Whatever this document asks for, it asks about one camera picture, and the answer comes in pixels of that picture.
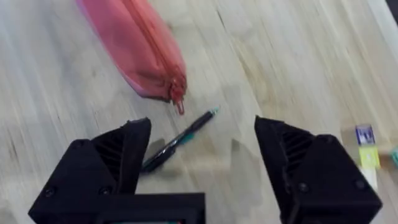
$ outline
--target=pen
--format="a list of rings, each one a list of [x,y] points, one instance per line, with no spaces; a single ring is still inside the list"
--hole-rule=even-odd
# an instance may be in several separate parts
[[[207,111],[204,115],[198,118],[187,129],[180,133],[177,137],[167,143],[160,151],[146,160],[141,168],[141,173],[150,173],[164,162],[166,162],[172,155],[174,155],[176,148],[185,142],[187,138],[192,136],[193,133],[202,128],[211,118],[217,114],[218,108]]]

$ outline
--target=purple label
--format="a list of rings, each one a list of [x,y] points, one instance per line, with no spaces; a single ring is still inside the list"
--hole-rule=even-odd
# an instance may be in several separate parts
[[[355,130],[356,139],[360,146],[375,144],[373,130],[370,124],[358,125]]]

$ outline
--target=zipper pull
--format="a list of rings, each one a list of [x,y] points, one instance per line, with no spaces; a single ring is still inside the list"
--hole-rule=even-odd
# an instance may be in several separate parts
[[[173,104],[177,107],[178,113],[180,115],[183,115],[185,110],[184,110],[184,105],[182,103],[183,101],[183,95],[185,93],[185,86],[183,85],[185,83],[185,80],[177,80],[177,77],[174,77],[172,79],[172,86],[170,89],[170,97],[173,101]]]

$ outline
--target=wooden table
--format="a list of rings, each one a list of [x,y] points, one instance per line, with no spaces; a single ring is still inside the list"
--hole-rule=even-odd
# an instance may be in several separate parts
[[[73,0],[0,0],[0,223],[27,210],[69,143],[147,116],[166,141],[220,113],[138,192],[205,191],[208,223],[279,223],[254,116],[315,134],[371,123],[398,144],[398,28],[383,0],[151,0],[187,63],[186,113],[138,97]],[[398,194],[379,173],[395,223]]]

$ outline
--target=zipper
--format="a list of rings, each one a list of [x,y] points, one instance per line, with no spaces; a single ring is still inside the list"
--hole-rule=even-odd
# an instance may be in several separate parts
[[[152,35],[151,30],[148,28],[148,27],[152,27],[152,24],[148,24],[145,22],[145,20],[142,18],[141,14],[139,13],[139,10],[137,10],[137,7],[134,5],[133,1],[134,0],[123,0],[123,3],[127,7],[127,10],[129,11],[130,16],[136,22],[138,28],[144,34],[146,41],[148,41],[153,53],[155,54],[155,57],[160,60],[163,67],[166,69],[167,75],[169,75],[169,73],[173,72],[173,68],[170,65],[171,63],[168,62],[167,57],[165,56],[165,52],[161,49],[161,47],[157,43],[157,41],[155,39],[155,35]],[[183,86],[180,86],[180,84],[178,83],[179,80],[177,80],[177,78],[179,78],[179,77],[171,78],[169,97],[173,101],[173,104],[176,105],[176,107],[178,109],[178,113],[184,114],[182,96],[184,94],[185,88]]]

